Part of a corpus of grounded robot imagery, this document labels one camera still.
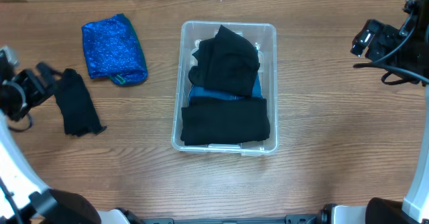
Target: white storage bin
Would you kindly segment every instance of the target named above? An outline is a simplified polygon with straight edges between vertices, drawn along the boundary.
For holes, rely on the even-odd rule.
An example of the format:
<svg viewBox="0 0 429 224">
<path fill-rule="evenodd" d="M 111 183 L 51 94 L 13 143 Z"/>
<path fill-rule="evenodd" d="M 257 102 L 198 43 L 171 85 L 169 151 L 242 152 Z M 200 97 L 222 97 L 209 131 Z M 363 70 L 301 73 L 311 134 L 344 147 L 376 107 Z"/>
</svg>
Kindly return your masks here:
<svg viewBox="0 0 429 224">
<path fill-rule="evenodd" d="M 185 146 L 180 140 L 182 133 L 182 107 L 188 106 L 191 83 L 188 79 L 190 68 L 197 65 L 192 53 L 197 51 L 201 40 L 213 38 L 221 25 L 249 40 L 257 49 L 259 56 L 259 79 L 262 97 L 267 99 L 267 114 L 271 132 L 269 139 L 242 144 L 209 144 Z M 226 152 L 246 156 L 274 154 L 279 146 L 278 107 L 277 107 L 277 39 L 275 27 L 268 23 L 231 23 L 209 21 L 187 21 L 182 26 L 180 40 L 179 70 L 177 75 L 176 104 L 172 131 L 172 145 L 179 151 L 190 153 Z"/>
</svg>

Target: wooden table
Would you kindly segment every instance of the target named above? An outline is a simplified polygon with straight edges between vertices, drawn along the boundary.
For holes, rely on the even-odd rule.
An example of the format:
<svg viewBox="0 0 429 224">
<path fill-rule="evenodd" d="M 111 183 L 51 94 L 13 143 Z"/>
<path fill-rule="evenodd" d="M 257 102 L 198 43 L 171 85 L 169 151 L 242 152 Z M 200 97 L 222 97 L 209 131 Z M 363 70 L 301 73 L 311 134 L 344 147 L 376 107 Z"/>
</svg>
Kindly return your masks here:
<svg viewBox="0 0 429 224">
<path fill-rule="evenodd" d="M 0 45 L 22 65 L 76 69 L 103 124 L 98 136 L 64 135 L 54 99 L 32 110 L 14 138 L 52 187 L 97 209 L 141 217 L 280 217 L 325 203 L 402 200 L 424 127 L 424 88 L 380 82 L 382 70 L 350 54 L 367 19 L 395 27 L 404 0 L 128 0 L 0 4 Z M 118 87 L 88 77 L 81 26 L 124 13 L 139 36 L 149 79 Z M 180 47 L 187 20 L 272 23 L 278 34 L 280 148 L 273 156 L 185 154 L 171 146 Z"/>
</svg>

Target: folded blue cloth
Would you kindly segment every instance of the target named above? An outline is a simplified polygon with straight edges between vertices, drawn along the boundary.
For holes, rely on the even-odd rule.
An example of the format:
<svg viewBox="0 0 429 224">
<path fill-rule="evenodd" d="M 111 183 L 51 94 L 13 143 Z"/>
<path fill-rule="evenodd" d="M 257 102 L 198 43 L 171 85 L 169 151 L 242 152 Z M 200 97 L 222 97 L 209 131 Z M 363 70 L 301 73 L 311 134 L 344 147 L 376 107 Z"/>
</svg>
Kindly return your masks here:
<svg viewBox="0 0 429 224">
<path fill-rule="evenodd" d="M 231 93 L 226 93 L 222 91 L 216 91 L 216 90 L 207 90 L 204 87 L 198 87 L 196 85 L 193 85 L 189 92 L 188 102 L 190 102 L 190 99 L 192 97 L 213 97 L 216 99 L 222 99 L 222 100 L 239 100 L 244 99 L 245 97 L 236 96 Z M 261 83 L 259 81 L 259 75 L 256 76 L 255 84 L 252 88 L 252 97 L 258 97 L 262 98 L 262 92 L 261 92 Z"/>
<path fill-rule="evenodd" d="M 147 78 L 146 61 L 131 22 L 117 14 L 82 26 L 83 52 L 91 78 L 127 86 Z"/>
</svg>

